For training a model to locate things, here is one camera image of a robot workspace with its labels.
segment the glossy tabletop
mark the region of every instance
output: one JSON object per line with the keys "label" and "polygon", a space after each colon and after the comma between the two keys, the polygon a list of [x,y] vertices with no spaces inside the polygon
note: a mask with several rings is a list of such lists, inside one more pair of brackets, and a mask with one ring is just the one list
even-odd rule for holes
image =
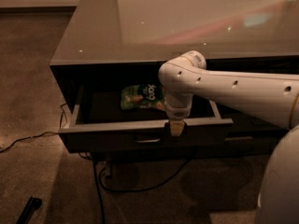
{"label": "glossy tabletop", "polygon": [[55,64],[299,55],[297,0],[81,0]]}

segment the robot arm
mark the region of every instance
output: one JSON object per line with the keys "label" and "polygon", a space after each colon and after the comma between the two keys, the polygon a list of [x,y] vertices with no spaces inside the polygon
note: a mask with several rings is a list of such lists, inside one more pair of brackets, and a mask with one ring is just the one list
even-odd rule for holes
{"label": "robot arm", "polygon": [[198,95],[284,129],[299,123],[297,75],[208,71],[204,56],[190,51],[164,63],[159,79],[170,120],[187,118]]}

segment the floor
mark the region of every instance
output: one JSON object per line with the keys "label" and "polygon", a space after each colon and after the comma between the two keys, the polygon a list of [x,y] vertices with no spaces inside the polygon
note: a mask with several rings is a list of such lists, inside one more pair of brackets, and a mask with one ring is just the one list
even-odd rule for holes
{"label": "floor", "polygon": [[[0,147],[57,132],[64,99],[50,71],[69,13],[0,15]],[[106,223],[250,224],[269,156],[189,162],[158,189],[102,191]],[[114,166],[107,185],[141,189],[162,182],[183,161]],[[103,167],[99,163],[97,170]],[[101,223],[93,164],[69,154],[57,135],[17,143],[0,153],[0,222],[15,223],[33,196],[30,223]]]}

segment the white robotic arm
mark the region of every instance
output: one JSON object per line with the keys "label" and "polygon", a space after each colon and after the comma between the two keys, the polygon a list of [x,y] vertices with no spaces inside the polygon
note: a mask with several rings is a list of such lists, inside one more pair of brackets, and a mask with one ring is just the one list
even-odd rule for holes
{"label": "white robotic arm", "polygon": [[[172,121],[179,124],[189,116],[193,95],[281,128],[299,124],[299,75],[207,71],[205,58],[190,51],[164,63],[159,79],[166,89],[170,127]],[[268,162],[255,223],[299,223],[298,187],[299,125],[281,139]]]}

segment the green snack bag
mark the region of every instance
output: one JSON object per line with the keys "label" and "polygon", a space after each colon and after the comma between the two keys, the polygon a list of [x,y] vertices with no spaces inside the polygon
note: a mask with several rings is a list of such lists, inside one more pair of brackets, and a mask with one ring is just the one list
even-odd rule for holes
{"label": "green snack bag", "polygon": [[160,85],[135,85],[121,92],[121,109],[155,108],[164,111],[164,89]]}

